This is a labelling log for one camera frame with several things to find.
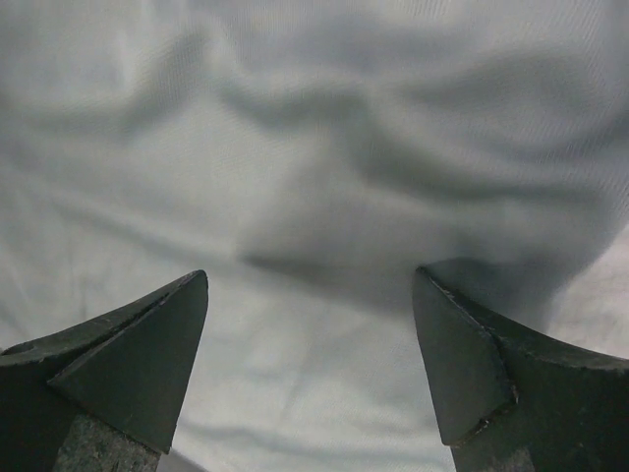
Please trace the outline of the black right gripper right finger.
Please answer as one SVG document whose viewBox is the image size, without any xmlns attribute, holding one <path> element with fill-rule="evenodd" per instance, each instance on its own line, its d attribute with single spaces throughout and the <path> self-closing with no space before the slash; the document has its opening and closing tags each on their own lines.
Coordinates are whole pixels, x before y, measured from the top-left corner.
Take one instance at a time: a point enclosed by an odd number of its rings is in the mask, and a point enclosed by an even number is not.
<svg viewBox="0 0 629 472">
<path fill-rule="evenodd" d="M 456 470 L 627 470 L 627 360 L 511 321 L 423 268 L 413 310 Z"/>
</svg>

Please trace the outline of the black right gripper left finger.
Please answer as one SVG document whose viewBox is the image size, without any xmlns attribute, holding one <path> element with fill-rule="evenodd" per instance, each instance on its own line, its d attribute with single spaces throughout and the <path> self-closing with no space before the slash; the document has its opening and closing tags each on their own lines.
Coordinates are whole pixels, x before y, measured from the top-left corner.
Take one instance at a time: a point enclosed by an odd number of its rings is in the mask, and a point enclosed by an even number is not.
<svg viewBox="0 0 629 472">
<path fill-rule="evenodd" d="M 170 451 L 208 303 L 195 270 L 1 353 L 4 471 L 154 471 Z"/>
</svg>

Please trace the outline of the grey t-shirt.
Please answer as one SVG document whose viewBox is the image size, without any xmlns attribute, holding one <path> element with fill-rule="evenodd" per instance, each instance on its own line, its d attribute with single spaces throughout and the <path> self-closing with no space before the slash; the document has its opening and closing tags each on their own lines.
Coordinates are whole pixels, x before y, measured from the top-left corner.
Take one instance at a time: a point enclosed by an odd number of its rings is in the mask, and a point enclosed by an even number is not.
<svg viewBox="0 0 629 472">
<path fill-rule="evenodd" d="M 624 1 L 5 1 L 1 343 L 204 269 L 208 471 L 449 471 L 411 279 L 623 353 Z"/>
</svg>

